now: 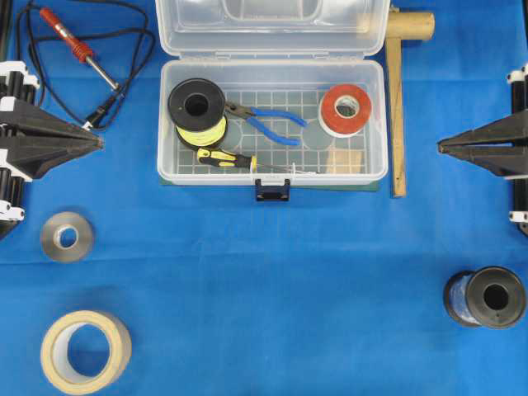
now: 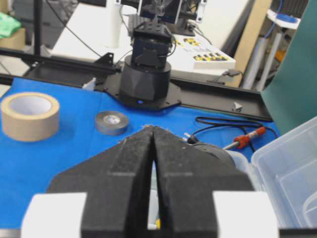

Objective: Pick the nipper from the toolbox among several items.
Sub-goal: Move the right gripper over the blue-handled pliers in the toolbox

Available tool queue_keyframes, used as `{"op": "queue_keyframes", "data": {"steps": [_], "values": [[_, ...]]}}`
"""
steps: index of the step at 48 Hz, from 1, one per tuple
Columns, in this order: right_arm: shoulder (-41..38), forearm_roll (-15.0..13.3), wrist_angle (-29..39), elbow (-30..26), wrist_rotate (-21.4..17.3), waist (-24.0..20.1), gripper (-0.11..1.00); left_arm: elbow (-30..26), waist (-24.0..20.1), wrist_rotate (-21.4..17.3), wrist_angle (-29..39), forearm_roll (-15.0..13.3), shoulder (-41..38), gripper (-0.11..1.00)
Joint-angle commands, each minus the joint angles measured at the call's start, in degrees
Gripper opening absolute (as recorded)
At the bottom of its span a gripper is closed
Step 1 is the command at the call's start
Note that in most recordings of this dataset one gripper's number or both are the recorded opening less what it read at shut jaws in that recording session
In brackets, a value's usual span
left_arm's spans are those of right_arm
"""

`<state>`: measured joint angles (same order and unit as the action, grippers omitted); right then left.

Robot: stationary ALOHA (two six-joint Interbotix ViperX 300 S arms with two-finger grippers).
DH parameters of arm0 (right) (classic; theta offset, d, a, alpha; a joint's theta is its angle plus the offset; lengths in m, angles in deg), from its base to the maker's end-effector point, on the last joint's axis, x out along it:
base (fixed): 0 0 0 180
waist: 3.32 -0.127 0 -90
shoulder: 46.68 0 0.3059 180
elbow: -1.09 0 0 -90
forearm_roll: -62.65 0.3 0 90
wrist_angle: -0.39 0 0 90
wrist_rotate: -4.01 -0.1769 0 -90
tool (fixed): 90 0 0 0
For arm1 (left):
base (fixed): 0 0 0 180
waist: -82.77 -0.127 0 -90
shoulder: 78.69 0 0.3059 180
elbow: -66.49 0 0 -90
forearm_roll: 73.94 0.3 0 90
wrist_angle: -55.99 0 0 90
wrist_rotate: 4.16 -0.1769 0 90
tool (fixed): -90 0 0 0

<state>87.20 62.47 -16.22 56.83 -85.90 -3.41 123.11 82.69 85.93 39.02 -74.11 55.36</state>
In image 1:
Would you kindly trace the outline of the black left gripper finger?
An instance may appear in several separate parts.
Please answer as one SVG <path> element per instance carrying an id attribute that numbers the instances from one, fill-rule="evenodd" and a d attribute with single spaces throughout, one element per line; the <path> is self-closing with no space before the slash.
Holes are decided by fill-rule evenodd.
<path id="1" fill-rule="evenodd" d="M 99 142 L 99 137 L 92 132 L 61 120 L 38 106 L 15 97 L 3 97 L 1 99 L 1 123 L 23 132 L 45 137 Z"/>
<path id="2" fill-rule="evenodd" d="M 1 169 L 9 169 L 13 177 L 41 179 L 49 170 L 76 158 L 104 148 L 99 142 L 50 137 L 2 137 Z"/>

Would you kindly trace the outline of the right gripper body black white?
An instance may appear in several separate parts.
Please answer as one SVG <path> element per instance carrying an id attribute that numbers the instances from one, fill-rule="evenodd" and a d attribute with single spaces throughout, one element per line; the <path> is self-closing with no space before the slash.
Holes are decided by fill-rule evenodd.
<path id="1" fill-rule="evenodd" d="M 507 76 L 511 89 L 512 114 L 523 112 L 527 108 L 526 79 L 526 65 L 520 70 L 511 71 Z M 514 157 L 508 176 L 513 183 L 513 206 L 509 212 L 509 219 L 524 235 L 527 235 L 527 143 L 517 140 L 512 142 L 512 146 Z"/>

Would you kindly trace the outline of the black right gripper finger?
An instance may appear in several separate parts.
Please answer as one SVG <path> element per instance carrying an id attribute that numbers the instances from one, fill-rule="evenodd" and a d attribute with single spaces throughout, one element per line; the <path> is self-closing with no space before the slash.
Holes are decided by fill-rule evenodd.
<path id="1" fill-rule="evenodd" d="M 525 146 L 445 146 L 438 151 L 482 167 L 495 176 L 527 178 L 527 147 Z"/>
<path id="2" fill-rule="evenodd" d="M 482 144 L 506 144 L 527 141 L 527 110 L 518 111 L 500 120 L 440 140 L 439 147 Z"/>

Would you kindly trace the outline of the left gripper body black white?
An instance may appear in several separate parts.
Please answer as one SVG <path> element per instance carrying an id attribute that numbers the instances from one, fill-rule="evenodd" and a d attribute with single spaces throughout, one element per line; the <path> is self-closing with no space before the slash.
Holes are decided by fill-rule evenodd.
<path id="1" fill-rule="evenodd" d="M 28 171 L 14 165 L 17 138 L 24 134 L 7 121 L 7 116 L 14 115 L 17 101 L 33 105 L 39 88 L 38 78 L 28 72 L 24 62 L 1 62 L 1 239 L 25 218 L 24 188 L 33 181 Z"/>

